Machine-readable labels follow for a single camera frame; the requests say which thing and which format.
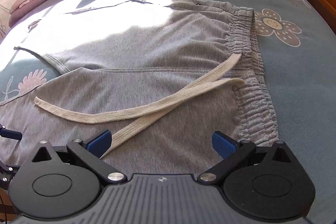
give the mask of white drawstring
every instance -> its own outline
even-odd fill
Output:
[[[35,97],[34,104],[50,112],[51,114],[54,114],[57,117],[69,121],[88,124],[113,122],[139,117],[137,120],[113,135],[113,142],[111,147],[104,153],[103,156],[100,157],[103,158],[114,148],[121,145],[134,135],[138,134],[139,132],[150,126],[152,123],[154,123],[156,120],[181,105],[183,102],[193,97],[204,94],[215,88],[218,88],[224,84],[244,83],[244,81],[239,78],[224,78],[218,80],[237,64],[240,57],[241,54],[232,54],[225,62],[221,63],[216,68],[196,79],[194,82],[185,86],[173,95],[167,96],[161,100],[140,107],[133,107],[124,110],[110,111],[99,114],[85,114],[62,109],[48,102],[45,102],[38,97]]]

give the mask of blue bed sheet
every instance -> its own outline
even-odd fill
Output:
[[[11,32],[27,32],[28,24],[41,17],[122,1],[48,0]],[[306,0],[219,1],[256,11],[265,80],[277,113],[280,139],[293,150],[315,184],[310,220],[332,223],[336,219],[336,35]],[[61,25],[55,28],[62,31]],[[87,29],[91,31],[90,22]],[[0,101],[20,93],[27,86],[25,82],[47,81],[62,73],[31,53],[6,47],[7,61],[0,67]]]

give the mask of flower print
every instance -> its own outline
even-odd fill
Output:
[[[6,92],[4,92],[4,91],[2,92],[2,93],[5,95],[5,98],[3,99],[4,101],[9,99],[8,94],[10,94],[10,93],[12,93],[12,92],[14,92],[14,91],[19,91],[19,90],[12,90],[12,91],[9,91],[9,88],[11,87],[11,84],[12,84],[12,82],[13,82],[13,79],[14,79],[14,77],[12,76],[12,77],[9,79],[9,81],[8,81],[7,88],[6,88]]]
[[[301,0],[309,9],[311,9],[311,6],[307,0]]]
[[[281,20],[278,13],[270,9],[263,9],[261,13],[254,12],[255,28],[258,35],[268,37],[275,33],[283,43],[292,47],[299,47],[301,42],[295,33],[301,29],[290,21]]]
[[[19,83],[19,94],[26,92],[27,90],[30,90],[31,88],[36,88],[37,86],[40,86],[44,83],[46,83],[47,79],[44,78],[47,72],[43,72],[42,70],[35,70],[34,74],[32,72],[29,73],[28,77],[25,76],[23,78],[22,83]]]

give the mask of cable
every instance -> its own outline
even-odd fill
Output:
[[[9,11],[9,9],[7,9],[6,7],[4,7],[4,6],[2,6],[1,4],[0,4],[0,6],[2,7],[2,8],[5,8],[7,11]]]
[[[0,194],[0,199],[1,199],[1,203],[2,203],[2,205],[3,205],[3,208],[4,208],[4,210],[5,210],[5,224],[7,224],[6,205],[5,205],[5,203],[3,202],[3,200],[2,200],[1,194]]]
[[[1,34],[2,38],[3,38],[2,33],[4,33],[6,35],[5,30],[6,30],[6,26],[2,25],[2,21],[0,19],[0,34]]]

